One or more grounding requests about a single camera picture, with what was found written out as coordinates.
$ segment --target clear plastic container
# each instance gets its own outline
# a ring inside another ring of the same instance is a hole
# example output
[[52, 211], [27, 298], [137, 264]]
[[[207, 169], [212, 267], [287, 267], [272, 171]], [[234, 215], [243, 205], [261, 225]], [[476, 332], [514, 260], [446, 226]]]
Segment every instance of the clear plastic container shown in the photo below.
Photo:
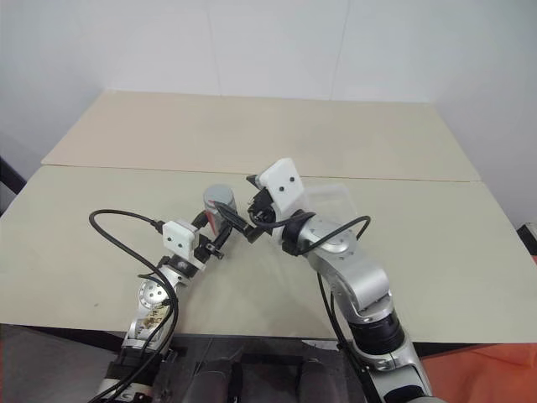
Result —
[[351, 193], [342, 183], [306, 187], [305, 194], [310, 211], [333, 222], [344, 224], [358, 216]]

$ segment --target table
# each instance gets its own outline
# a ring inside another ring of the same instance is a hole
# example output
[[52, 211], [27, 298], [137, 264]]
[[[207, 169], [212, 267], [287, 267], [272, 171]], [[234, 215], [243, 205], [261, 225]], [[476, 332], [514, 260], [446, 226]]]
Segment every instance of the table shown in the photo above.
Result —
[[[414, 341], [537, 341], [537, 270], [483, 183], [305, 178], [307, 186], [335, 181], [373, 217], [362, 246], [384, 265]], [[213, 183], [230, 185], [244, 214], [255, 189], [243, 175], [42, 167], [2, 217], [0, 322], [126, 329], [144, 268], [95, 233], [89, 212], [190, 219]], [[150, 226], [101, 222], [153, 261], [165, 253]], [[303, 259], [268, 237], [248, 245], [236, 236], [224, 252], [196, 277], [181, 332], [333, 338]]]
[[104, 92], [45, 165], [479, 181], [428, 104]]
[[[283, 156], [305, 184], [343, 183], [373, 216], [362, 246], [388, 272], [417, 342], [537, 341], [537, 270], [427, 104], [104, 92], [0, 219], [0, 322], [124, 331], [143, 267], [89, 226], [109, 207], [191, 219], [216, 182], [244, 213], [244, 175]], [[156, 261], [152, 228], [103, 225]], [[196, 277], [179, 331], [333, 338], [304, 260], [236, 237]]]

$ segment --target robotic arm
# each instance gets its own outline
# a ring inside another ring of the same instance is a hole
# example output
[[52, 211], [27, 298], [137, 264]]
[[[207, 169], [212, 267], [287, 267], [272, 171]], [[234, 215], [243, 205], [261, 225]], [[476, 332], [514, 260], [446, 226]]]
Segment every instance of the robotic arm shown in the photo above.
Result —
[[[272, 235], [282, 250], [304, 255], [329, 284], [353, 336], [350, 354], [368, 401], [439, 402], [409, 335], [401, 327], [383, 268], [361, 250], [346, 225], [307, 210], [302, 181], [291, 159], [282, 159], [257, 176], [249, 176], [259, 193], [248, 209], [251, 220]], [[235, 229], [252, 229], [229, 208], [217, 207]]]
[[[232, 229], [250, 243], [268, 233], [285, 253], [308, 260], [318, 274], [340, 347], [361, 380], [369, 403], [442, 402], [431, 397], [427, 375], [395, 313], [386, 273], [359, 248], [357, 237], [349, 229], [362, 221], [366, 222], [365, 229], [370, 218], [360, 217], [340, 226], [308, 212], [305, 189], [291, 159], [279, 160], [247, 180], [258, 188], [248, 209], [254, 226], [238, 215], [227, 186], [212, 186], [206, 191], [206, 209], [192, 223], [152, 223], [173, 255], [161, 259], [156, 271], [160, 279], [144, 276], [138, 293], [138, 314], [121, 353], [108, 367], [100, 393], [91, 403], [152, 401], [153, 382], [171, 341], [179, 301], [207, 260], [211, 256], [223, 257], [220, 248]], [[213, 241], [199, 233], [207, 223], [216, 235]], [[330, 286], [331, 307], [321, 277]], [[337, 324], [334, 300], [351, 330], [351, 344]], [[172, 313], [175, 319], [170, 321]]]

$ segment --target silver cylinder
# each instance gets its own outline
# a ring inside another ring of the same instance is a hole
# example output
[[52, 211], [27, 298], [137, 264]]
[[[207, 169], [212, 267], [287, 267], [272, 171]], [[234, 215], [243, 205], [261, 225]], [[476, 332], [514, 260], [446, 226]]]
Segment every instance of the silver cylinder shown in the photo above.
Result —
[[211, 224], [212, 232], [218, 235], [224, 219], [215, 208], [214, 202], [227, 204], [233, 210], [237, 210], [231, 187], [226, 185], [212, 185], [207, 187], [203, 193], [203, 204], [205, 205], [207, 218]]

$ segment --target orange floor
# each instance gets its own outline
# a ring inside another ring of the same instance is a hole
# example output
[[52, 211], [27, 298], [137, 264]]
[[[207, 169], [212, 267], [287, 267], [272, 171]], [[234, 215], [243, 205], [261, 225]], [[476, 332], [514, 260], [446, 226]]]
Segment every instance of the orange floor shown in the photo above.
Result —
[[435, 396], [449, 403], [537, 403], [537, 343], [469, 348], [424, 365]]

